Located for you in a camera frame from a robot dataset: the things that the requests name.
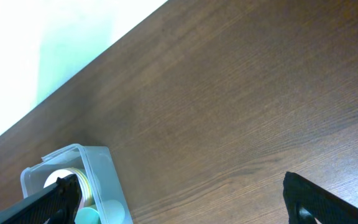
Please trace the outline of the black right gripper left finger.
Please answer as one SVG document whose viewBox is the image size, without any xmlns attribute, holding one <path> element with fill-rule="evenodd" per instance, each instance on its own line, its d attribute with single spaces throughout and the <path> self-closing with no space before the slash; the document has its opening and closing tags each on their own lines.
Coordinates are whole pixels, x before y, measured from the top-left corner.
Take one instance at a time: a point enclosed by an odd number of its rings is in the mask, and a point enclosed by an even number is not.
<svg viewBox="0 0 358 224">
<path fill-rule="evenodd" d="M 0 212 L 0 224 L 74 224 L 81 202 L 81 188 L 75 174 L 55 183 Z"/>
</svg>

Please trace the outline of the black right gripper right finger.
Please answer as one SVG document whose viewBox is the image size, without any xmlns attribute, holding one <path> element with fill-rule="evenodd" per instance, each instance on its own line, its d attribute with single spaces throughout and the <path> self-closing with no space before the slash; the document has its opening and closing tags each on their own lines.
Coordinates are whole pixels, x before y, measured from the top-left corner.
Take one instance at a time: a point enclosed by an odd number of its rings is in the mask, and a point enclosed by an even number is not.
<svg viewBox="0 0 358 224">
<path fill-rule="evenodd" d="M 289 224 L 358 224 L 357 207 L 294 172 L 285 174 L 283 198 Z"/>
</svg>

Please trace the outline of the pink plastic bowl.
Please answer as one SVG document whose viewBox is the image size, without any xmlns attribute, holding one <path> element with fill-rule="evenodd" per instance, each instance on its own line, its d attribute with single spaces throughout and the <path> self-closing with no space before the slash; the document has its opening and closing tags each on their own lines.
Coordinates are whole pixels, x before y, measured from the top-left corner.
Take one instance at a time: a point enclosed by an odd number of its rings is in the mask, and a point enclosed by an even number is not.
<svg viewBox="0 0 358 224">
<path fill-rule="evenodd" d="M 44 188 L 48 187 L 49 185 L 52 185 L 57 181 L 57 178 L 64 178 L 68 175 L 74 174 L 71 168 L 66 169 L 59 169 L 54 172 L 52 172 L 46 179 L 44 183 Z"/>
</svg>

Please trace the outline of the green plastic cup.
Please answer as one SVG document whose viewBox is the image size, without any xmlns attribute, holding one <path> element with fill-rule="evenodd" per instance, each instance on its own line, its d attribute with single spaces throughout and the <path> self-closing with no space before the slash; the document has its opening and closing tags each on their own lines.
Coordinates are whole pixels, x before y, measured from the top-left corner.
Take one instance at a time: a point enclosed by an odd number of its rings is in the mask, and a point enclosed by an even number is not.
<svg viewBox="0 0 358 224">
<path fill-rule="evenodd" d="M 84 207 L 77 211 L 75 224 L 101 224 L 99 212 L 91 207 Z"/>
</svg>

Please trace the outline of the yellow plastic bowl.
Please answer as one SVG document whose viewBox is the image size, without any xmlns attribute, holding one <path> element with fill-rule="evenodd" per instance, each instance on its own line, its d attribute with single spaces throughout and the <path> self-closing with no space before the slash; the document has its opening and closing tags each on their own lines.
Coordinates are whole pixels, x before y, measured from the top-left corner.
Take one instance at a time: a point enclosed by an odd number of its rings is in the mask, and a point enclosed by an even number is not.
<svg viewBox="0 0 358 224">
<path fill-rule="evenodd" d="M 90 205 L 94 204 L 94 198 L 92 189 L 90 186 L 90 182 L 86 176 L 86 172 L 84 169 L 77 169 L 72 167 L 71 170 L 74 174 L 77 175 L 77 178 L 80 182 L 82 198 L 80 202 L 80 208 L 89 207 Z"/>
</svg>

